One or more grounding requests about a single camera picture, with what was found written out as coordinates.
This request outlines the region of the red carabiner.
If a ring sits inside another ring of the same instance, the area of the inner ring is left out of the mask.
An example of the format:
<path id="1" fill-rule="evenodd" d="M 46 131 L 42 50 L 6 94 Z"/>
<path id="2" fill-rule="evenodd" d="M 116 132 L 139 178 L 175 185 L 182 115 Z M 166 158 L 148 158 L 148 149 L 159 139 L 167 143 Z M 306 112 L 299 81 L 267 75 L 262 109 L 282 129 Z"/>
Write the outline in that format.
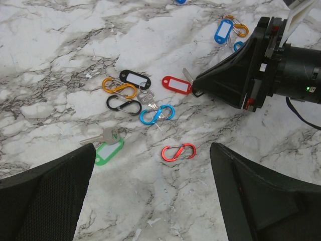
<path id="1" fill-rule="evenodd" d="M 166 151 L 169 150 L 169 149 L 177 149 L 177 152 L 170 158 L 168 158 L 166 156 Z M 183 152 L 185 150 L 191 150 L 191 154 L 187 155 L 187 156 L 183 156 Z M 174 161 L 176 161 L 178 159 L 191 159 L 196 155 L 196 153 L 197 153 L 197 150 L 196 150 L 196 147 L 193 144 L 185 143 L 185 144 L 181 144 L 181 145 L 178 145 L 178 146 L 165 146 L 162 149 L 161 157 L 166 162 L 174 162 Z"/>

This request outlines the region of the blue key tag with key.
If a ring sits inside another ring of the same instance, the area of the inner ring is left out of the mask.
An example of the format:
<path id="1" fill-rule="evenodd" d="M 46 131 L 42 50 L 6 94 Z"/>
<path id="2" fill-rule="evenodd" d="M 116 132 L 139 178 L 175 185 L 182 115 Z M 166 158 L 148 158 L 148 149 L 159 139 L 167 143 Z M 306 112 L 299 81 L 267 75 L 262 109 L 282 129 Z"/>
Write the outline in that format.
<path id="1" fill-rule="evenodd" d="M 214 40 L 218 44 L 224 44 L 226 43 L 230 32 L 233 28 L 233 22 L 230 19 L 223 19 L 219 26 L 217 31 L 214 34 Z"/>

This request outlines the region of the orange carabiner front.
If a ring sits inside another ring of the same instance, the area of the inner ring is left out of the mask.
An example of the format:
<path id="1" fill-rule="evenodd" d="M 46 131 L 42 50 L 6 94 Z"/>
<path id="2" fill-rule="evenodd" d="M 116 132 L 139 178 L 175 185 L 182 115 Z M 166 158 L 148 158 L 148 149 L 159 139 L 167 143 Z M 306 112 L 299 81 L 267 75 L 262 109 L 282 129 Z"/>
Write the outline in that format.
<path id="1" fill-rule="evenodd" d="M 241 23 L 233 15 L 222 15 L 221 17 L 222 19 L 230 19 L 233 22 L 232 30 L 237 36 L 245 38 L 249 35 L 248 27 L 245 24 Z"/>

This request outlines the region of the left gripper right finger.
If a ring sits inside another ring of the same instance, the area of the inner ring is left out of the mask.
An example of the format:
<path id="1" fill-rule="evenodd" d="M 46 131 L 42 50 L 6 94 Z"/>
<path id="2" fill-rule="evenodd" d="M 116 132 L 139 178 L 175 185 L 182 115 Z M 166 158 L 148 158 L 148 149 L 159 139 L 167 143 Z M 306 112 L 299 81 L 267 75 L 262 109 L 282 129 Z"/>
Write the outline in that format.
<path id="1" fill-rule="evenodd" d="M 228 240 L 320 240 L 320 186 L 278 173 L 220 143 L 211 165 Z"/>

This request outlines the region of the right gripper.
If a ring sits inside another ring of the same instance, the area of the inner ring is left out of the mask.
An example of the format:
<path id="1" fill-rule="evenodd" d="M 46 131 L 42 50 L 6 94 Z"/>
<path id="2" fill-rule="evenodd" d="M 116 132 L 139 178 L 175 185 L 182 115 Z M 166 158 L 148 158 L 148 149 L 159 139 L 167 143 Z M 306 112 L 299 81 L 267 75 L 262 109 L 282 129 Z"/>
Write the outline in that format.
<path id="1" fill-rule="evenodd" d="M 267 97 L 281 95 L 320 103 L 320 51 L 281 43 L 287 21 L 261 17 L 246 43 L 235 53 L 201 73 L 193 89 L 249 111 Z"/>

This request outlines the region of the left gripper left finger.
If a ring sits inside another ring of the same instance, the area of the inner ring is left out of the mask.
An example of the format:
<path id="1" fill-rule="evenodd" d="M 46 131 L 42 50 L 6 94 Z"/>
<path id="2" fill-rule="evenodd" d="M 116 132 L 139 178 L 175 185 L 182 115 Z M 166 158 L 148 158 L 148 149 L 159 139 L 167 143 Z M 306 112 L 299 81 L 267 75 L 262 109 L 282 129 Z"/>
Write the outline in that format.
<path id="1" fill-rule="evenodd" d="M 73 240 L 95 158 L 86 144 L 1 179 L 1 240 Z"/>

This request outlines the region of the blue carabiner front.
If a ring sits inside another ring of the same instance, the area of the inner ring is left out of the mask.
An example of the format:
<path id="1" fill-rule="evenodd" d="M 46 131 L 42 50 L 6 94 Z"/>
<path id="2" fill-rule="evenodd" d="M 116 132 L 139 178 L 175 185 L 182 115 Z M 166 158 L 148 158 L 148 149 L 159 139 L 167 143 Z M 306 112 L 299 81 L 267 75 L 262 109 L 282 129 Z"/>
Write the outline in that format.
<path id="1" fill-rule="evenodd" d="M 233 50 L 234 52 L 238 51 L 242 46 L 243 46 L 244 42 L 242 41 L 238 41 L 233 45 Z"/>

